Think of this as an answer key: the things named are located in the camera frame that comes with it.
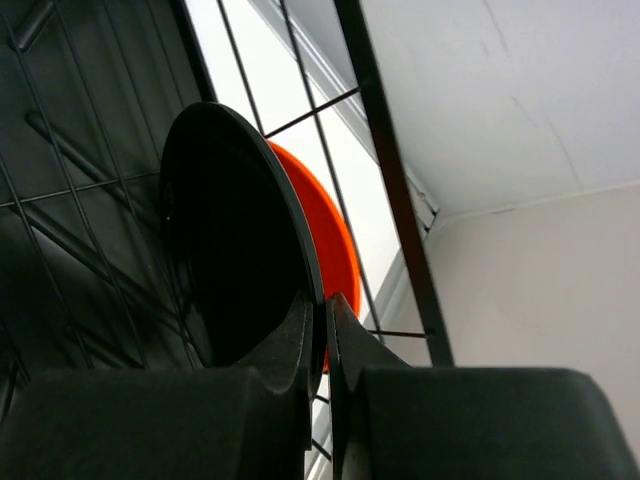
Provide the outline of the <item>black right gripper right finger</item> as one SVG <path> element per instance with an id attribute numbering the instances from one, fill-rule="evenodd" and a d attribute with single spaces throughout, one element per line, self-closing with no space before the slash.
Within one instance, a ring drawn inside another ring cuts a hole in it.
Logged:
<path id="1" fill-rule="evenodd" d="M 413 367 L 326 304 L 337 479 L 635 479 L 603 390 L 558 368 Z"/>

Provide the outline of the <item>orange plate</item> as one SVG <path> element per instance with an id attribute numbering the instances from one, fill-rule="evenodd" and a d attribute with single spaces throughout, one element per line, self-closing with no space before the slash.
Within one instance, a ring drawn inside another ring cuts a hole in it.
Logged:
<path id="1" fill-rule="evenodd" d="M 361 279 L 353 236 L 326 189 L 292 153 L 267 144 L 283 166 L 300 201 L 319 262 L 324 296 L 340 293 L 355 313 L 361 308 Z"/>

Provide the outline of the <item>black plate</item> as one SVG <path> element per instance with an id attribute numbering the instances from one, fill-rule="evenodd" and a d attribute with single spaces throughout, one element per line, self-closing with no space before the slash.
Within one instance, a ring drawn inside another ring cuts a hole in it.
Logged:
<path id="1" fill-rule="evenodd" d="M 207 367 L 240 361 L 299 307 L 296 385 L 318 390 L 324 289 L 311 229 L 264 137 L 220 103 L 186 107 L 167 135 L 161 241 L 181 316 Z"/>

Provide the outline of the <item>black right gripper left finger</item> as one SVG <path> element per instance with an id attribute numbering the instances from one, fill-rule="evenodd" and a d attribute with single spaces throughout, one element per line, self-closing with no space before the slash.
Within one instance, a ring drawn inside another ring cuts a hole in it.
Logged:
<path id="1" fill-rule="evenodd" d="M 32 382 L 1 425 L 5 479 L 300 479 L 311 445 L 313 305 L 235 365 L 67 370 Z"/>

